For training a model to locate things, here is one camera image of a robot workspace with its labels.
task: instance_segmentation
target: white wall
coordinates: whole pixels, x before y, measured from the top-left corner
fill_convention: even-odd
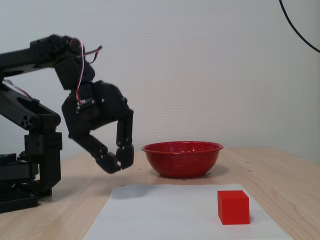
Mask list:
[[[284,0],[320,48],[320,2]],[[274,146],[320,162],[320,54],[293,32],[277,0],[2,0],[0,52],[52,33],[103,45],[96,80],[118,86],[134,109],[134,145],[204,140]],[[53,69],[10,78],[61,114],[68,92]],[[0,152],[23,135],[0,117]],[[68,139],[62,159],[84,152]],[[116,124],[94,132],[111,150]]]

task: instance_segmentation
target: white wire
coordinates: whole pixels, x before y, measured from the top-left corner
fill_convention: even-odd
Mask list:
[[[79,87],[81,84],[81,80],[82,80],[82,76],[84,74],[84,68],[85,68],[84,46],[80,40],[78,40],[78,41],[80,43],[80,50],[81,50],[81,54],[80,54],[80,56],[81,56],[81,73],[80,73],[78,85],[76,87],[76,99],[77,99],[78,103],[84,104],[84,100],[81,100],[80,95],[79,95]]]

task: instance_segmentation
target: bowl rim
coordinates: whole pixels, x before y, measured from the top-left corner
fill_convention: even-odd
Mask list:
[[[150,147],[152,145],[156,144],[169,144],[169,143],[207,143],[207,144],[215,144],[217,145],[217,148],[214,149],[208,149],[208,150],[202,150],[202,151],[188,151],[188,152],[181,152],[181,151],[153,151],[146,149],[147,147]],[[148,145],[145,145],[141,148],[143,152],[146,153],[152,153],[152,154],[163,154],[163,155],[176,155],[176,154],[199,154],[199,153],[210,153],[215,151],[220,151],[223,149],[224,146],[217,142],[212,141],[163,141],[163,142],[155,142]]]

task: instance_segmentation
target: cable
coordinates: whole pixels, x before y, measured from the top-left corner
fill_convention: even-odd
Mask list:
[[[97,59],[97,56],[98,56],[98,53],[100,52],[100,50],[102,49],[102,46],[99,46],[96,50],[92,50],[92,51],[88,51],[88,52],[84,52],[84,45],[82,44],[82,42],[78,39],[71,39],[71,41],[69,42],[69,45],[71,45],[72,41],[78,41],[79,44],[80,44],[80,55],[79,57],[81,58],[81,72],[80,72],[80,76],[79,76],[79,80],[78,80],[78,84],[76,86],[76,99],[78,101],[78,104],[81,105],[81,104],[84,104],[85,103],[85,100],[81,100],[80,99],[80,94],[79,94],[79,88],[80,88],[80,85],[81,85],[81,80],[82,80],[82,76],[84,74],[84,68],[85,68],[85,57],[86,55],[89,55],[89,54],[94,54],[94,58],[93,58],[93,61],[90,62],[90,64],[93,64],[96,59]]]
[[[279,3],[281,5],[281,8],[282,8],[282,11],[285,15],[285,18],[287,19],[288,23],[290,24],[290,26],[292,27],[292,29],[295,31],[295,33],[310,47],[312,48],[313,50],[317,51],[318,53],[320,53],[320,50],[316,47],[314,47],[310,42],[308,42],[299,32],[298,30],[295,28],[295,26],[292,24],[292,22],[290,21],[289,17],[288,17],[288,14],[285,10],[285,7],[282,3],[282,0],[279,0]]]
[[[81,50],[81,72],[80,72],[80,76],[79,76],[79,81],[78,81],[78,85],[76,86],[76,99],[78,100],[79,104],[84,103],[84,101],[82,101],[80,99],[80,95],[79,95],[79,87],[81,84],[81,80],[82,80],[82,75],[84,74],[84,68],[85,68],[85,58],[84,58],[84,46],[82,44],[82,42],[79,40],[80,43],[80,50]]]
[[[10,81],[9,79],[3,79],[3,81],[7,84],[10,84],[11,86],[13,86],[15,89],[19,90],[20,92],[22,92],[24,95],[26,95],[28,98],[30,99],[34,99],[32,96],[30,96],[25,90],[21,89],[20,87],[14,85],[14,83],[12,81]]]

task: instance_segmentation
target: red wire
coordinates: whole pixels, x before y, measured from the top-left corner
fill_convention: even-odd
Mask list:
[[[25,90],[22,90],[20,87],[14,86],[16,89],[18,89],[19,91],[23,92],[28,98],[33,99],[32,96],[30,96]]]
[[[4,79],[3,80],[5,83],[10,84],[11,86],[13,86],[15,89],[19,90],[20,92],[24,93],[24,95],[26,95],[28,98],[30,99],[34,99],[32,96],[30,96],[25,90],[21,89],[20,87],[14,85],[14,83],[12,81],[10,81],[9,79]]]

